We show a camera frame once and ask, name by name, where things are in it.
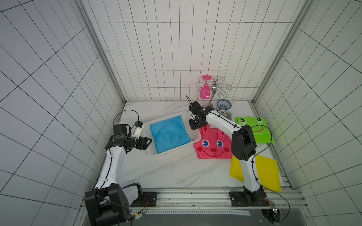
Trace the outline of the white plastic perforated basket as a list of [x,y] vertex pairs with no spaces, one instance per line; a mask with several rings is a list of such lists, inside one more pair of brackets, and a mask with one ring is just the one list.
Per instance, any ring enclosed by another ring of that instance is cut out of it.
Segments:
[[152,139],[149,153],[160,156],[200,141],[201,134],[191,129],[190,119],[189,112],[183,111],[144,123],[142,135]]

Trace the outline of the blue raincoat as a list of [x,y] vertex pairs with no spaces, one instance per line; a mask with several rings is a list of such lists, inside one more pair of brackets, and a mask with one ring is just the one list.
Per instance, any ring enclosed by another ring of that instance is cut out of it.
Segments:
[[163,153],[191,142],[181,116],[151,124],[150,131],[157,153]]

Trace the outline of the pink bunny face raincoat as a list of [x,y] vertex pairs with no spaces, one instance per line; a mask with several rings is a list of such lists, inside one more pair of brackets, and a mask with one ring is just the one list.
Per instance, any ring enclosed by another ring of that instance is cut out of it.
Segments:
[[201,140],[193,146],[198,159],[231,159],[232,140],[224,132],[207,125],[199,129]]

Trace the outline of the yellow raincoat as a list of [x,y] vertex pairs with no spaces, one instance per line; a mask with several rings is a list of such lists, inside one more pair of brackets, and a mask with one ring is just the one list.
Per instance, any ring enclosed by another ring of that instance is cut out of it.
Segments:
[[[274,191],[281,192],[280,175],[277,162],[273,159],[258,155],[255,158],[257,178],[262,186]],[[233,156],[230,176],[244,182],[244,174],[239,160]]]

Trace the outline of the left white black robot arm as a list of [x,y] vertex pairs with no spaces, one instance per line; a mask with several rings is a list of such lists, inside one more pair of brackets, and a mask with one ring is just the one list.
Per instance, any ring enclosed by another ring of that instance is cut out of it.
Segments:
[[[152,143],[150,138],[140,135],[143,128],[141,121],[135,123],[135,131],[132,131],[128,124],[113,126],[114,134],[105,146],[106,158],[97,183],[84,196],[92,226],[113,226],[133,222],[142,211],[148,207],[155,207],[156,192],[143,192],[139,183],[126,186],[119,184],[126,155],[133,149],[146,150]],[[132,207],[141,207],[142,211],[132,214]]]

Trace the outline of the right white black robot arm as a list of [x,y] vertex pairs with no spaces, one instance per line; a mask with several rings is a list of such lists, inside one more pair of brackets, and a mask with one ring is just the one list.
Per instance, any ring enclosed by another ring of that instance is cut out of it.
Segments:
[[210,124],[231,138],[231,152],[239,160],[244,177],[244,196],[241,199],[249,206],[258,203],[265,192],[257,176],[255,163],[257,144],[252,127],[233,123],[221,116],[214,108],[202,107],[197,101],[190,102],[189,111],[192,116],[189,120],[192,130],[201,129]]

